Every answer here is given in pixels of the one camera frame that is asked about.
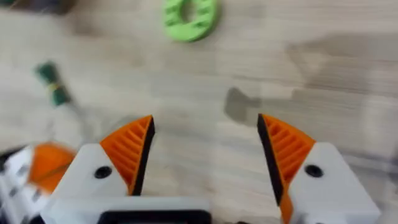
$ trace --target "wood grain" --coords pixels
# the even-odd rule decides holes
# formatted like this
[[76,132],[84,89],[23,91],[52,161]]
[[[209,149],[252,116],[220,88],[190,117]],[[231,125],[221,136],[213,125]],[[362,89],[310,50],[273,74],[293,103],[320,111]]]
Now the wood grain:
[[94,140],[154,115],[145,195],[206,197],[219,222],[278,223],[254,127],[267,113],[335,144],[382,209],[380,223],[395,223],[398,4],[221,5],[214,33],[189,44],[165,36],[161,1],[81,0],[65,17],[1,11],[1,147],[81,144],[65,137],[74,118],[51,107],[33,74],[54,60]]

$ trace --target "orange gripper pad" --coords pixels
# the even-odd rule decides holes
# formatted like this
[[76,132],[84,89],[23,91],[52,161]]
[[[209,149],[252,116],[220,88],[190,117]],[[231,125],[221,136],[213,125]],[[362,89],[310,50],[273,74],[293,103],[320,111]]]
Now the orange gripper pad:
[[155,134],[152,116],[135,120],[118,129],[100,144],[126,182],[129,195],[140,195]]
[[75,154],[68,148],[47,142],[34,149],[28,182],[52,193],[61,181]]
[[267,159],[275,199],[284,223],[289,223],[293,206],[289,184],[311,151],[315,140],[277,118],[259,114],[257,129]]

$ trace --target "black screw hole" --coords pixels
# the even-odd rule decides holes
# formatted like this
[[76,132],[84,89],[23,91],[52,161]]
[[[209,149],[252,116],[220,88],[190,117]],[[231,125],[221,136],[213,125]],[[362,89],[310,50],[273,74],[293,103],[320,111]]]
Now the black screw hole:
[[95,171],[94,177],[97,179],[103,179],[107,178],[109,175],[111,175],[111,173],[112,173],[112,168],[108,166],[103,166]]
[[22,165],[21,168],[19,168],[19,170],[17,171],[17,175],[20,177],[24,174],[26,174],[26,172],[29,170],[29,167],[27,165]]
[[33,202],[38,201],[38,199],[40,198],[41,195],[42,195],[42,192],[39,189],[37,189],[35,191],[35,194],[33,194],[33,196],[32,196],[32,201]]
[[323,171],[317,165],[308,165],[305,167],[305,172],[311,177],[319,178],[323,176]]

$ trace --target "green object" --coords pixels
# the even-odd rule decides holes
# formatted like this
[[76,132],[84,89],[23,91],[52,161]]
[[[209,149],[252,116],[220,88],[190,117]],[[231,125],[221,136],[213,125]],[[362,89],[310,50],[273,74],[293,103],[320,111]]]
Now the green object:
[[39,65],[36,69],[40,79],[42,79],[50,90],[55,106],[70,102],[69,94],[61,84],[58,76],[57,67],[53,62],[47,62]]
[[[195,18],[185,22],[182,7],[187,1],[195,6]],[[194,41],[206,36],[216,23],[217,0],[165,0],[163,18],[167,35],[174,40]]]

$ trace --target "green ring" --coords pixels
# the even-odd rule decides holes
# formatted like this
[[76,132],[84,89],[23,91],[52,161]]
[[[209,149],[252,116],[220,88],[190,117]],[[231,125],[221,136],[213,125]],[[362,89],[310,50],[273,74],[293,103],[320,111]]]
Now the green ring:
[[[195,5],[195,19],[185,22],[181,9],[185,1]],[[165,0],[163,18],[167,35],[174,40],[194,41],[207,35],[217,17],[217,0]]]

